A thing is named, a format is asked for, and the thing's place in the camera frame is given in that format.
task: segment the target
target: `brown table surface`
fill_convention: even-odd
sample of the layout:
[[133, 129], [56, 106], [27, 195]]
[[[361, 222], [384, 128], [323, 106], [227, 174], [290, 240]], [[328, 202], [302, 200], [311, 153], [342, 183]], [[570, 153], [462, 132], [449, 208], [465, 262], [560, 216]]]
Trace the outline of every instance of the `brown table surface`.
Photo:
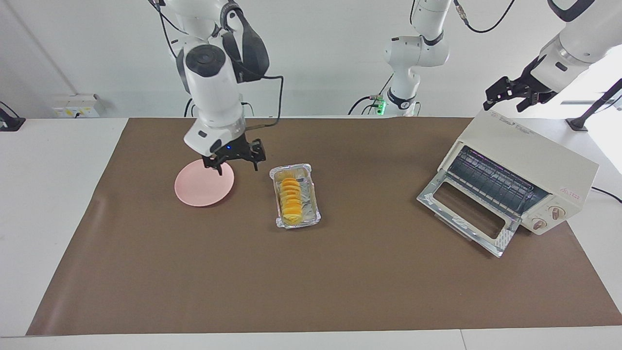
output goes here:
[[[566, 223], [495, 258], [416, 201], [469, 121], [282, 120], [248, 133], [259, 172], [230, 162], [229, 196], [193, 208], [173, 191], [193, 120], [131, 119], [27, 334], [622, 324]], [[297, 163], [322, 221], [286, 231], [268, 172]]]

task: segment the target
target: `yellow food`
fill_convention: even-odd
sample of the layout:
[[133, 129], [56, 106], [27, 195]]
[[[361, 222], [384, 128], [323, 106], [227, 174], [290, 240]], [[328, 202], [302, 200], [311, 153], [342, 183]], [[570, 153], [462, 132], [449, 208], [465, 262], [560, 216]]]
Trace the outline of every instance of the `yellow food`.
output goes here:
[[300, 184], [296, 179], [287, 177], [281, 181], [279, 197], [283, 221], [295, 225], [302, 221], [302, 197]]

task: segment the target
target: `white table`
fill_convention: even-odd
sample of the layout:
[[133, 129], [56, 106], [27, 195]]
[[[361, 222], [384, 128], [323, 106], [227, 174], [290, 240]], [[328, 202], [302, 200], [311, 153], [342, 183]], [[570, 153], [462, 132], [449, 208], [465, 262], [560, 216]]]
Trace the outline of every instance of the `white table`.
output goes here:
[[[622, 326], [399, 332], [148, 334], [23, 338], [127, 119], [29, 120], [0, 134], [0, 349], [620, 349]], [[595, 186], [622, 175], [588, 134], [562, 120], [519, 121], [600, 164]], [[622, 206], [590, 193], [569, 220], [622, 310]]]

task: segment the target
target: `pink plate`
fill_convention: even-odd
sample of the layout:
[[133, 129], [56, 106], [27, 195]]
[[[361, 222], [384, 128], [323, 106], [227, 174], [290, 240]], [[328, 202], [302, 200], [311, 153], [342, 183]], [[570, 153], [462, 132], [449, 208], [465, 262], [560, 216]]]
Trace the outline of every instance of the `pink plate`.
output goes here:
[[223, 175], [205, 168], [203, 160], [194, 161], [183, 168], [175, 179], [175, 194], [180, 201], [193, 207], [206, 207], [225, 198], [233, 187], [233, 169], [222, 166]]

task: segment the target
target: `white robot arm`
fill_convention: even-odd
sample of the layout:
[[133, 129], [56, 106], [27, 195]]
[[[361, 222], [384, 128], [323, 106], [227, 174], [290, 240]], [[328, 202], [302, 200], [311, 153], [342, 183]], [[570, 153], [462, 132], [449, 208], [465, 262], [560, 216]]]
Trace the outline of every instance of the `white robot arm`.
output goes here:
[[184, 141], [201, 154], [206, 168], [221, 173], [225, 161], [245, 159], [257, 170], [266, 155], [261, 140], [246, 141], [237, 85], [266, 73], [263, 41], [233, 0], [166, 0], [166, 5], [188, 33], [180, 39], [177, 68], [198, 117]]
[[484, 109], [512, 98], [524, 98], [520, 112], [546, 103], [565, 89], [592, 63], [622, 44], [622, 1], [548, 0], [550, 8], [566, 22], [522, 72], [510, 80], [502, 77], [486, 90]]
[[415, 67], [436, 67], [449, 58], [449, 45], [443, 40], [443, 23], [451, 0], [418, 0], [411, 23], [420, 36], [391, 39], [384, 59], [393, 68], [393, 83], [387, 89], [386, 114], [410, 115], [420, 83]]

